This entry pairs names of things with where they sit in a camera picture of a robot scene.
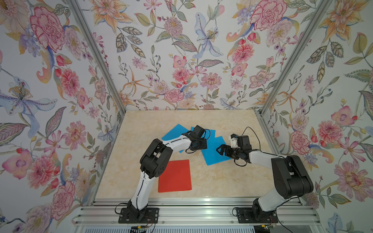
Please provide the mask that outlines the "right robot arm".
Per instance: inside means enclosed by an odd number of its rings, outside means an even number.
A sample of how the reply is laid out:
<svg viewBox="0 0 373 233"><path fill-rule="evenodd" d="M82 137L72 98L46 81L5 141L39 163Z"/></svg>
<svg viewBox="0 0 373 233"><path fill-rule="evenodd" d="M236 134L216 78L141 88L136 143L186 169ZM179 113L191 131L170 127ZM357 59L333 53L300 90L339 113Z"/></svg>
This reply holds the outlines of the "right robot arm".
<svg viewBox="0 0 373 233"><path fill-rule="evenodd" d="M314 189L308 172L296 155L281 156L260 150L233 148L224 144L220 145L216 151L233 160L241 159L246 163L272 170L275 187L253 202L252 208L258 214L273 212L289 200L300 198Z"/></svg>

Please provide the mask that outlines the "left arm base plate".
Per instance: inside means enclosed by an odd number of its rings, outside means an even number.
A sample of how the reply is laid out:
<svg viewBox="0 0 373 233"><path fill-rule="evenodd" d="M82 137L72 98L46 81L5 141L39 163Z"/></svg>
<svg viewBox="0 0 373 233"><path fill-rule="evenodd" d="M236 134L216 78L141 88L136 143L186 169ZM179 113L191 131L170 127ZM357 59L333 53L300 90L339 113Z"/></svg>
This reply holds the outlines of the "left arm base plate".
<svg viewBox="0 0 373 233"><path fill-rule="evenodd" d="M146 207L141 211L137 209L122 208L119 214L119 224L151 224L158 223L159 208Z"/></svg>

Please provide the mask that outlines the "blue paper sheet one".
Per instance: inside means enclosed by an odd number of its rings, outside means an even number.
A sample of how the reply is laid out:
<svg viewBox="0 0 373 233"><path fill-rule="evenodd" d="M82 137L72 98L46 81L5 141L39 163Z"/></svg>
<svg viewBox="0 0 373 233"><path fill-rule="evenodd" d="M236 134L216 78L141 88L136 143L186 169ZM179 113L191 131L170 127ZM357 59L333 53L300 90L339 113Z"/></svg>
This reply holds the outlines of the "blue paper sheet one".
<svg viewBox="0 0 373 233"><path fill-rule="evenodd" d="M162 137L162 143L171 148L173 152L182 152L191 145L191 140L187 137L189 130L178 124Z"/></svg>

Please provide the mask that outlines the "red paper sheet one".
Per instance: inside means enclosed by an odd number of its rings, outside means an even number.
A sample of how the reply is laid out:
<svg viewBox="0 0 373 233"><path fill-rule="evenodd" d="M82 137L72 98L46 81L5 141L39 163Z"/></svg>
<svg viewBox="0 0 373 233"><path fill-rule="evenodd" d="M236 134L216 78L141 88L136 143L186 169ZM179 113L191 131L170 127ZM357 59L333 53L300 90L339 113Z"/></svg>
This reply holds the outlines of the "red paper sheet one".
<svg viewBox="0 0 373 233"><path fill-rule="evenodd" d="M189 160L170 161L159 177L158 192L178 192L192 190Z"/></svg>

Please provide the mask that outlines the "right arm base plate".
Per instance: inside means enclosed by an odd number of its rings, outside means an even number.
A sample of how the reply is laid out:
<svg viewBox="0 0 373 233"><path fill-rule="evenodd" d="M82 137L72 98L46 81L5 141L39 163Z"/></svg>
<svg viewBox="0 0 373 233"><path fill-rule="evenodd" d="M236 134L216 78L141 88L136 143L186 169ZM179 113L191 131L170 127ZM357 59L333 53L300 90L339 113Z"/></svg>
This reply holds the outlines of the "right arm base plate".
<svg viewBox="0 0 373 233"><path fill-rule="evenodd" d="M277 214L275 211L263 212L254 208L235 207L233 214L237 217L240 224L265 224L270 225L278 223Z"/></svg>

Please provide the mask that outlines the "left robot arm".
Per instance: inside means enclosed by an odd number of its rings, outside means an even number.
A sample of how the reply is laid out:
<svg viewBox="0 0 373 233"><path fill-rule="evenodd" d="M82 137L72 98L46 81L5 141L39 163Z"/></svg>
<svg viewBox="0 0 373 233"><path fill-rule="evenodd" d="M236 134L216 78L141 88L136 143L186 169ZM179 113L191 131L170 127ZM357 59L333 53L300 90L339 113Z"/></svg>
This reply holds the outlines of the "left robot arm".
<svg viewBox="0 0 373 233"><path fill-rule="evenodd" d="M127 209L135 213L144 212L155 180L166 170L172 154L182 150L195 152L207 149L206 133L205 129L195 127L177 138L165 141L154 139L140 159L140 181Z"/></svg>

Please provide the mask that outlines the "blue paper sheet three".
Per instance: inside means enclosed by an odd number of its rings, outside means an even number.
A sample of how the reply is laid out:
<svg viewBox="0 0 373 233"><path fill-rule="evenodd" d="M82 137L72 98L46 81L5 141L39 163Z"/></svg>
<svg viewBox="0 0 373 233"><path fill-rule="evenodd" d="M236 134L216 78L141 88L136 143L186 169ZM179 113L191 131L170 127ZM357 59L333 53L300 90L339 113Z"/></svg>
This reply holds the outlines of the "blue paper sheet three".
<svg viewBox="0 0 373 233"><path fill-rule="evenodd" d="M207 140L207 149L202 150L202 154L208 166L231 160L229 157L220 155L216 151L219 146L225 144L222 136Z"/></svg>

